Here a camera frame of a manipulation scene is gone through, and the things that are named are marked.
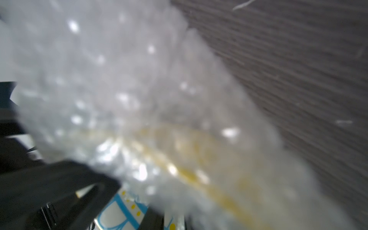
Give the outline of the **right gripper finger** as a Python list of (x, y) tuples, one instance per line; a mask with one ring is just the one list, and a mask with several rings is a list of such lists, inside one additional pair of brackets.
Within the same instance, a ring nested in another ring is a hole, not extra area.
[(138, 230), (164, 230), (164, 215), (148, 208)]

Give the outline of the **yellow patterned bowl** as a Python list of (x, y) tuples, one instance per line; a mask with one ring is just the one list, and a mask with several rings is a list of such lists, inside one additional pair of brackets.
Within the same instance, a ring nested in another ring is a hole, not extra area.
[(189, 215), (205, 230), (273, 230), (264, 206), (256, 151), (182, 126), (147, 126), (129, 134), (94, 130), (87, 163), (158, 210)]

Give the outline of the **bubble wrap sheet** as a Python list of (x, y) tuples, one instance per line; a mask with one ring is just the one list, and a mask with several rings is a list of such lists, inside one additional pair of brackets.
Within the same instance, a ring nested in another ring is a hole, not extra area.
[(1, 67), (46, 162), (88, 165), (89, 131), (186, 127), (256, 151), (274, 230), (355, 228), (169, 1), (1, 1), (1, 15)]

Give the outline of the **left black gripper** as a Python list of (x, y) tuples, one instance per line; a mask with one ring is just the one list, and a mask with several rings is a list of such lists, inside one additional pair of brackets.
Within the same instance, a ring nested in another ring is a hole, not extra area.
[(91, 186), (54, 226), (55, 230), (85, 230), (120, 184), (84, 164), (64, 161), (42, 165), (41, 160), (33, 160), (31, 148), (16, 138), (27, 135), (16, 121), (11, 101), (15, 86), (13, 81), (1, 82), (1, 227)]

